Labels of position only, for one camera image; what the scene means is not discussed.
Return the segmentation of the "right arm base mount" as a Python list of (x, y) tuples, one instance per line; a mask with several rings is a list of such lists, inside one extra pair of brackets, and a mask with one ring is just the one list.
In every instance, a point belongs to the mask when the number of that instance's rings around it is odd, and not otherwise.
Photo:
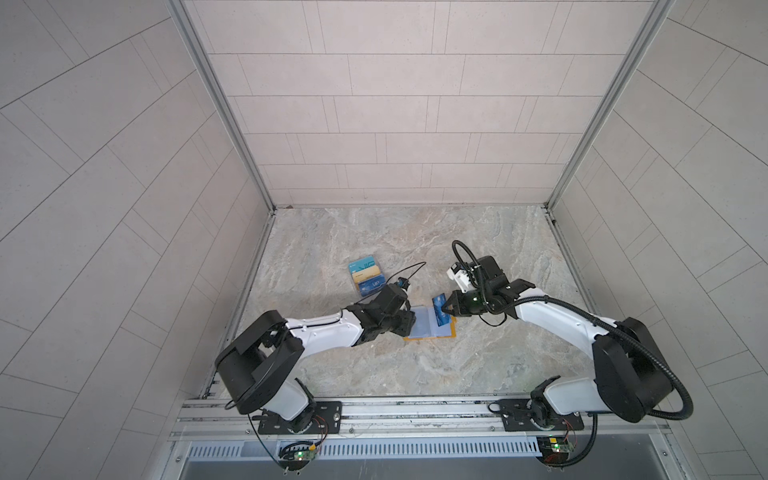
[(533, 399), (500, 399), (489, 404), (488, 410), (501, 417), (506, 432), (581, 431), (584, 429), (581, 416), (557, 414), (544, 402)]

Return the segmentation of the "blue VIP card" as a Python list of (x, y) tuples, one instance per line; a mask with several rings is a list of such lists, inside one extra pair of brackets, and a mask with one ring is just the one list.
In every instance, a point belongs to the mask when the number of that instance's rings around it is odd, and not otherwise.
[(447, 298), (444, 294), (439, 294), (432, 299), (433, 309), (436, 317), (436, 323), (438, 327), (450, 325), (453, 317), (443, 311), (443, 306), (446, 304)]

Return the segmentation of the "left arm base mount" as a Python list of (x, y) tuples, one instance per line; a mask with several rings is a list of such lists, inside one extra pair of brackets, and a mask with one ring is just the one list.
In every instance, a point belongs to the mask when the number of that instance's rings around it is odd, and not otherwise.
[(342, 407), (341, 401), (313, 401), (292, 420), (264, 410), (257, 431), (260, 435), (338, 434)]

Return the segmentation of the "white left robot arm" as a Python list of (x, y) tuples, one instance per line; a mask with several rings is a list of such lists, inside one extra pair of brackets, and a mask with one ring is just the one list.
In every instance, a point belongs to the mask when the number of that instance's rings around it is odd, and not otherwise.
[(403, 277), (388, 283), (368, 302), (310, 319), (285, 318), (269, 310), (227, 345), (214, 365), (231, 396), (225, 405), (241, 415), (257, 410), (278, 415), (300, 432), (317, 408), (308, 388), (294, 377), (296, 365), (328, 350), (352, 348), (384, 333), (410, 335), (416, 321)]

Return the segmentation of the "yellow leather card holder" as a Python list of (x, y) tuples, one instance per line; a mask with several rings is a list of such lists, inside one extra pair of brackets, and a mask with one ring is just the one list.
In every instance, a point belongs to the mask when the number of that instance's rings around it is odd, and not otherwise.
[(451, 320), (439, 325), (433, 306), (415, 306), (411, 311), (415, 314), (415, 322), (410, 334), (405, 337), (407, 341), (456, 337), (455, 322)]

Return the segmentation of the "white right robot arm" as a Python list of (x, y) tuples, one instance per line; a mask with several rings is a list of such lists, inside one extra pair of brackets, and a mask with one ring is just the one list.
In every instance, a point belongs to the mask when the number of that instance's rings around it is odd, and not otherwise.
[(595, 316), (527, 280), (510, 281), (491, 256), (459, 260), (447, 276), (457, 288), (444, 313), (514, 318), (554, 334), (592, 360), (592, 375), (555, 376), (531, 392), (527, 409), (540, 428), (573, 413), (611, 413), (630, 423), (647, 415), (683, 420), (692, 414), (690, 395), (641, 321)]

